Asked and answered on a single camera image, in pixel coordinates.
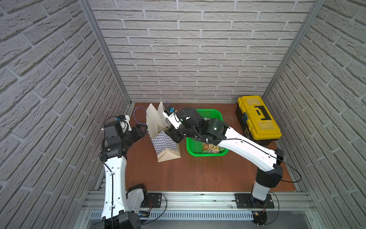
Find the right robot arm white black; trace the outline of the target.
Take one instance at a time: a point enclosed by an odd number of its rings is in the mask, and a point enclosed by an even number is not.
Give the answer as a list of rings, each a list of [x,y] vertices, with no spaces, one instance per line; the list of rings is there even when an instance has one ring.
[[[283,178],[282,150],[265,148],[242,136],[219,119],[206,120],[192,107],[185,107],[177,112],[169,106],[162,114],[170,122],[166,134],[174,142],[180,143],[184,138],[190,138],[228,149],[255,164],[257,174],[252,198],[265,201],[269,190],[275,188]]]

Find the white blue checkered paper bag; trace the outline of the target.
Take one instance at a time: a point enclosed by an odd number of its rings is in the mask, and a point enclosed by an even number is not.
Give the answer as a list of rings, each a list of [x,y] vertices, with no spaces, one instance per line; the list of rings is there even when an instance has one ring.
[[[135,111],[139,108],[144,110],[143,114],[146,118],[145,123],[141,123],[135,118]],[[165,133],[165,131],[168,130],[169,125],[166,121],[166,117],[163,115],[164,108],[163,102],[160,102],[157,109],[153,104],[149,104],[147,108],[138,106],[133,111],[134,120],[140,125],[147,126],[147,133],[156,151],[158,162],[181,158],[179,145]]]

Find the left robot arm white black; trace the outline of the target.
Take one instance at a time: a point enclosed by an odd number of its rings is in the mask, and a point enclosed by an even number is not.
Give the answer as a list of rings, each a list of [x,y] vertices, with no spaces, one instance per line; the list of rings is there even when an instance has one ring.
[[[139,229],[140,207],[148,202],[144,184],[126,189],[125,172],[129,148],[146,135],[142,125],[129,124],[128,115],[119,115],[104,124],[99,159],[105,170],[105,198],[101,221],[94,229]]]

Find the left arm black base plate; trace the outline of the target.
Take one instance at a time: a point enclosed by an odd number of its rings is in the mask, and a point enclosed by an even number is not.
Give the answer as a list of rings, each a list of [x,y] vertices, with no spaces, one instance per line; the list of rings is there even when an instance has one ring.
[[[164,200],[162,193],[148,192],[146,198],[141,203],[141,208],[159,209]]]

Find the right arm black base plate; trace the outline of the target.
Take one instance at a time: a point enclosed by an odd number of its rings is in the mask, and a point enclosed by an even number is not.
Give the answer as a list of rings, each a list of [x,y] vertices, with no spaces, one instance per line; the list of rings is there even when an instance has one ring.
[[[265,200],[259,200],[252,196],[251,193],[235,193],[235,202],[238,209],[274,209],[270,194],[267,194]]]

